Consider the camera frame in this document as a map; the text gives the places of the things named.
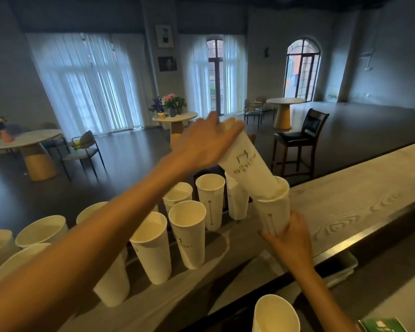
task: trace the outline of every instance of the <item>flower bouquet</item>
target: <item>flower bouquet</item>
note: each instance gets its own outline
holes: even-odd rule
[[[158,96],[156,99],[152,99],[152,105],[149,107],[151,112],[157,112],[159,119],[165,118],[165,109],[163,107],[163,103],[161,102],[160,97]]]
[[[14,138],[6,131],[5,122],[5,116],[0,115],[0,136],[2,137],[3,142],[10,143],[14,140]]]
[[[165,95],[163,97],[163,105],[169,109],[169,115],[172,118],[183,113],[183,107],[188,106],[184,98],[176,96],[175,94]]]

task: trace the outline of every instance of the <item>framed picture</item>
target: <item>framed picture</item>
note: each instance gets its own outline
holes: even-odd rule
[[[177,61],[174,56],[158,57],[158,68],[160,72],[177,71]]]
[[[172,37],[172,27],[170,24],[157,24],[155,26],[157,42],[159,48],[173,48],[174,38]]]

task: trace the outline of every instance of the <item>white sheer curtain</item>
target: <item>white sheer curtain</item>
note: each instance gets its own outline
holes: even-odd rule
[[[223,38],[223,82],[224,114],[242,112],[247,91],[246,38],[243,35]]]
[[[179,42],[188,110],[205,118],[210,112],[207,37],[180,34]]]
[[[44,89],[67,138],[150,125],[152,86],[141,34],[27,35]]]

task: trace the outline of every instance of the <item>green box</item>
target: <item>green box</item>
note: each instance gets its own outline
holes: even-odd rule
[[[397,318],[362,319],[358,321],[366,332],[407,332]]]

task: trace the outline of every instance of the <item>vase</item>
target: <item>vase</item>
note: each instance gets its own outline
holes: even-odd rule
[[[2,129],[0,130],[0,136],[2,137],[3,142],[5,143],[11,143],[12,141],[14,141],[14,137],[11,136],[6,129]]]

